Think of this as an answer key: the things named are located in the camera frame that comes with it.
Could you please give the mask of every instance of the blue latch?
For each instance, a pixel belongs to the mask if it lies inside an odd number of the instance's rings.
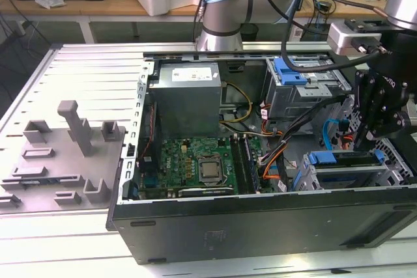
[[[282,58],[275,58],[274,66],[275,72],[281,76],[282,85],[307,85],[307,79],[300,73],[290,70]]]
[[[308,155],[311,164],[335,164],[337,163],[331,151],[317,151]]]
[[[377,157],[379,163],[381,163],[381,164],[384,163],[384,161],[385,161],[385,154],[384,154],[384,152],[382,152],[379,149],[375,149],[375,151],[373,153]]]

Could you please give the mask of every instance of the ram slot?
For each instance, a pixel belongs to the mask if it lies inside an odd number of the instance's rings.
[[[243,169],[244,169],[244,175],[245,175],[245,181],[246,186],[248,188],[248,193],[255,193],[255,186],[253,185],[253,178],[252,178],[252,169],[250,163],[250,159],[248,159],[246,145],[245,145],[246,138],[239,138],[238,145],[239,145],[239,151],[240,151],[240,159],[242,160]]]
[[[230,148],[233,157],[233,165],[235,168],[237,189],[240,195],[244,195],[248,193],[248,183],[246,181],[246,175],[243,167],[244,162],[240,157],[240,149],[237,138],[230,138]]]
[[[249,141],[248,138],[244,138],[244,144],[245,144],[245,160],[247,160],[248,165],[249,165],[249,170],[250,170],[250,174],[252,177],[252,182],[253,182],[253,188],[255,189],[255,191],[259,190],[259,178],[258,178],[258,174],[255,168],[255,162],[253,161],[252,158],[252,150],[249,146]]]

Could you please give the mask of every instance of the cpu socket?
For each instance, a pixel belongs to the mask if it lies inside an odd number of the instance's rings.
[[[215,186],[223,180],[222,159],[205,158],[198,160],[199,180],[206,186]]]

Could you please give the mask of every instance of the wooden tabletop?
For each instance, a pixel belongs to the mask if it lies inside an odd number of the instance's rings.
[[[351,0],[370,5],[377,5],[384,8],[386,1],[364,1]],[[137,0],[103,0],[103,1],[84,1],[84,0],[67,0],[66,6],[52,8],[50,10],[42,8],[34,1],[14,0],[15,5],[25,15],[105,15],[105,16],[146,16],[147,12]],[[304,0],[302,10],[296,13],[297,18],[308,18],[313,13],[313,1]],[[187,6],[169,11],[172,16],[193,16],[196,6]],[[0,12],[3,14],[16,14],[9,0],[0,0]],[[351,18],[351,17],[372,17],[376,16],[374,12],[362,8],[350,7],[338,3],[333,18]]]

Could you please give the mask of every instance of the metal slotted platform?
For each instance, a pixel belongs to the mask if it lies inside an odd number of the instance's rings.
[[[77,100],[79,116],[89,119],[91,126],[114,119],[129,128],[145,50],[192,51],[192,46],[65,45],[49,51],[0,121],[0,178],[13,168],[28,120],[67,127],[56,110],[61,100]],[[338,269],[351,271],[347,277],[417,276],[417,224],[376,249],[138,266],[119,234],[106,230],[106,217],[107,210],[2,215],[0,272],[5,277],[56,277],[57,272],[114,277],[121,270],[136,277],[330,277],[340,272],[331,269]]]

